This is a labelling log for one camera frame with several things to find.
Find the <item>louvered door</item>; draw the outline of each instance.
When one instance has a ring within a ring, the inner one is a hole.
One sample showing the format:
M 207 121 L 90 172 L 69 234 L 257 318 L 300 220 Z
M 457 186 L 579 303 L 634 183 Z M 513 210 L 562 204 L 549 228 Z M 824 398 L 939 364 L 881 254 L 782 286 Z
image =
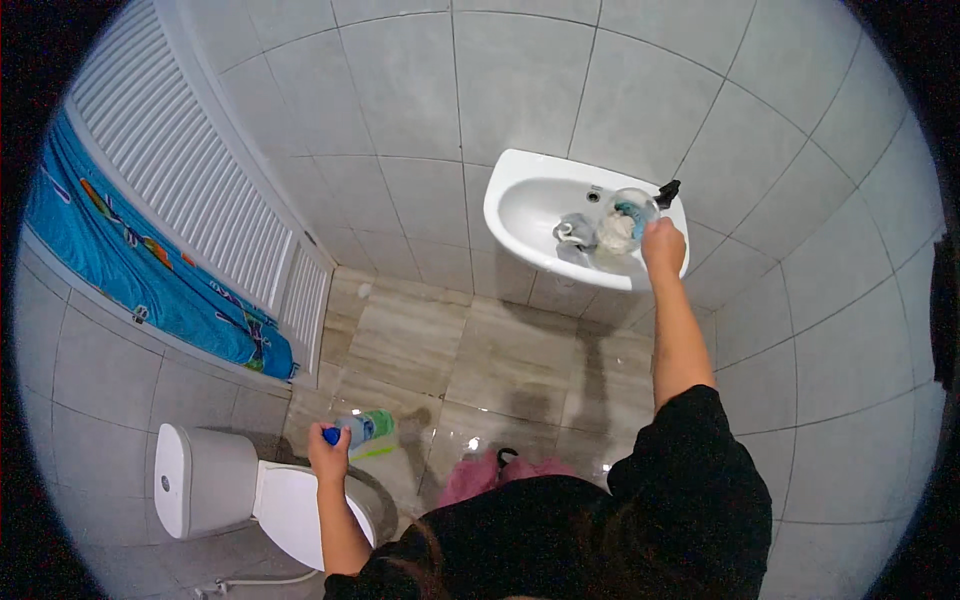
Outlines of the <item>louvered door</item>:
M 332 265 L 303 235 L 203 74 L 169 43 L 167 12 L 134 0 L 94 47 L 67 113 L 98 166 L 144 216 L 205 269 L 277 317 L 316 385 L 320 319 Z M 194 67 L 192 81 L 184 63 Z

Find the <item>person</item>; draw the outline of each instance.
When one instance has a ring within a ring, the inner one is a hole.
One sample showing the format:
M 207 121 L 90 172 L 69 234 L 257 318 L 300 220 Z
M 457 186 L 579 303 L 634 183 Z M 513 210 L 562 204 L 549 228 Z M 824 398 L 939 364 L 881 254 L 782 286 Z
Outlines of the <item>person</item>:
M 771 544 L 770 494 L 731 434 L 680 280 L 683 235 L 647 224 L 656 299 L 654 410 L 610 493 L 571 476 L 512 481 L 424 515 L 372 550 L 344 498 L 349 432 L 314 423 L 309 458 L 326 598 L 756 598 Z

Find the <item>tiled wall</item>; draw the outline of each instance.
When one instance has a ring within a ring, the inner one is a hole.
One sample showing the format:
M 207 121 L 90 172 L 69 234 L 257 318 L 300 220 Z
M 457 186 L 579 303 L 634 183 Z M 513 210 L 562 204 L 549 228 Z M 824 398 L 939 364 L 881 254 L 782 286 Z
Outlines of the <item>tiled wall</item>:
M 269 4 L 189 11 L 241 129 L 334 258 L 575 317 L 596 288 L 534 272 L 484 224 L 504 149 L 683 181 L 687 289 L 715 310 L 869 185 L 906 113 L 834 0 Z M 878 203 L 895 233 L 899 207 Z
M 248 522 L 173 540 L 153 500 L 162 422 L 244 433 L 262 458 L 272 459 L 288 390 L 164 346 L 71 289 L 26 248 L 15 286 L 22 408 L 38 466 L 64 525 L 111 597 L 185 600 L 193 586 L 217 577 L 309 570 Z M 300 585 L 300 597 L 319 582 Z M 298 590 L 291 593 L 297 597 Z
M 896 168 L 935 194 L 919 130 L 904 127 L 862 193 L 715 313 L 717 386 L 774 499 L 764 597 L 860 597 L 933 466 L 945 394 L 932 381 L 929 289 L 943 230 L 921 206 L 884 229 L 884 201 L 902 198 L 872 183 Z

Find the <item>hand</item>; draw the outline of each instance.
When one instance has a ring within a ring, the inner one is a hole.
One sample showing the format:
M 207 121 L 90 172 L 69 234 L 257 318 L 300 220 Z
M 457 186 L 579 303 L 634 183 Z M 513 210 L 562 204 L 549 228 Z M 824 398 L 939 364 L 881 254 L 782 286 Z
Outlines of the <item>hand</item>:
M 333 427 L 333 423 L 313 423 L 310 425 L 307 453 L 310 468 L 317 475 L 318 489 L 337 485 L 343 487 L 347 477 L 347 451 L 350 447 L 350 428 L 340 430 L 340 441 L 330 445 L 324 439 L 324 430 Z
M 686 242 L 670 217 L 647 223 L 640 248 L 651 280 L 680 274 L 686 256 Z

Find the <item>blue bottle cap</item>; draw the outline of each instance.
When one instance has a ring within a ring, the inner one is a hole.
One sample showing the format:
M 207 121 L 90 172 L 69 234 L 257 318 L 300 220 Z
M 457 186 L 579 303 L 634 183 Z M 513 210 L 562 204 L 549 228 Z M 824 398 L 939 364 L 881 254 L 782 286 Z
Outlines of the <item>blue bottle cap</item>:
M 340 427 L 330 427 L 325 429 L 324 439 L 330 445 L 337 445 L 337 442 L 340 442 Z

